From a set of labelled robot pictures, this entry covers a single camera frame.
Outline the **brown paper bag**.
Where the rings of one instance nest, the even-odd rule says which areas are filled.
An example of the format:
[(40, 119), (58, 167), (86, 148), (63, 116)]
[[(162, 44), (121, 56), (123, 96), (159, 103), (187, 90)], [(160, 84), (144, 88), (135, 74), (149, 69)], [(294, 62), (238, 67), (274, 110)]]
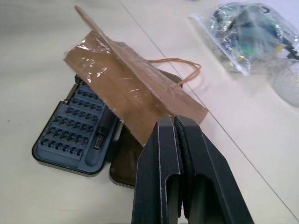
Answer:
[(90, 33), (65, 56), (65, 62), (144, 146), (164, 115), (201, 123), (207, 109), (139, 56), (124, 42), (111, 40), (79, 6), (75, 10)]

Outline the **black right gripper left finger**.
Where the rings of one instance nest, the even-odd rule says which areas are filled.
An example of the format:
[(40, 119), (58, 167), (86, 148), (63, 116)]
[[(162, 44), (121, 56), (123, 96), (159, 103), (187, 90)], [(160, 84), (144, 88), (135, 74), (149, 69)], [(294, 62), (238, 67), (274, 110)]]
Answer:
[(138, 159), (131, 224), (178, 224), (181, 175), (177, 133), (166, 115), (155, 123)]

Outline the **screwdriver bit case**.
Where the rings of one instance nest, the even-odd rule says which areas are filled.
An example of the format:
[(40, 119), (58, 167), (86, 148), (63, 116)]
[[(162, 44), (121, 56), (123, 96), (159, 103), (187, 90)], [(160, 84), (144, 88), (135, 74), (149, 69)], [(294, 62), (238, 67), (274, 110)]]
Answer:
[(33, 145), (33, 157), (41, 164), (84, 176), (95, 176), (110, 164), (111, 181), (133, 188), (143, 147), (115, 114), (102, 148), (94, 148), (106, 108), (97, 94), (75, 76), (69, 95), (59, 102)]

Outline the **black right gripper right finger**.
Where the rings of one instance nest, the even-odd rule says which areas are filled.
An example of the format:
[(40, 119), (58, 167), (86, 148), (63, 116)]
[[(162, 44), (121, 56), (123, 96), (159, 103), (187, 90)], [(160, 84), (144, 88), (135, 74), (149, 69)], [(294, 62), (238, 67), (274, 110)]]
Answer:
[(192, 119), (174, 119), (188, 224), (254, 224), (229, 164)]

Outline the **clear round plastic container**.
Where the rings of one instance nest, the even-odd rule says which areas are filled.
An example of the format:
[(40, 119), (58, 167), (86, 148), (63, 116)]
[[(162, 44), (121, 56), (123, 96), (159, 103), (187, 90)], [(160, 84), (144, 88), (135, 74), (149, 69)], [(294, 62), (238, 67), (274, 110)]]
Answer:
[(276, 93), (289, 104), (299, 108), (299, 62), (290, 60), (283, 64), (271, 78)]

